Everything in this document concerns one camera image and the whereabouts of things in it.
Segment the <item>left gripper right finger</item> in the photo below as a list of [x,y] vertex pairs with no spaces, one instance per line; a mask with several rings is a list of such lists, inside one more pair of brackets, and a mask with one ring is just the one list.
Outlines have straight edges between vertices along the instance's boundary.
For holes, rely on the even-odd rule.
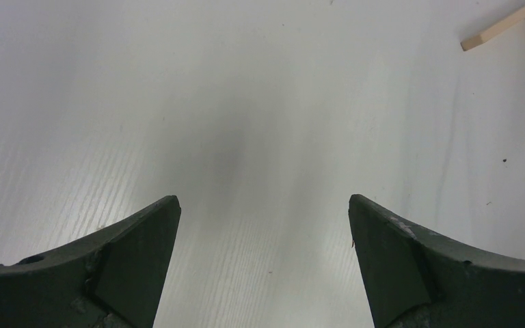
[[525,327],[525,260],[406,220],[363,195],[349,223],[376,327]]

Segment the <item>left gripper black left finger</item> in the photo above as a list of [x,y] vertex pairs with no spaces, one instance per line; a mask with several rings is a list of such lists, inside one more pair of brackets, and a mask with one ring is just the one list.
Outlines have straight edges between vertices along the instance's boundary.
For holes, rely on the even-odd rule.
[[180,221],[169,195],[117,223],[0,264],[0,327],[151,327]]

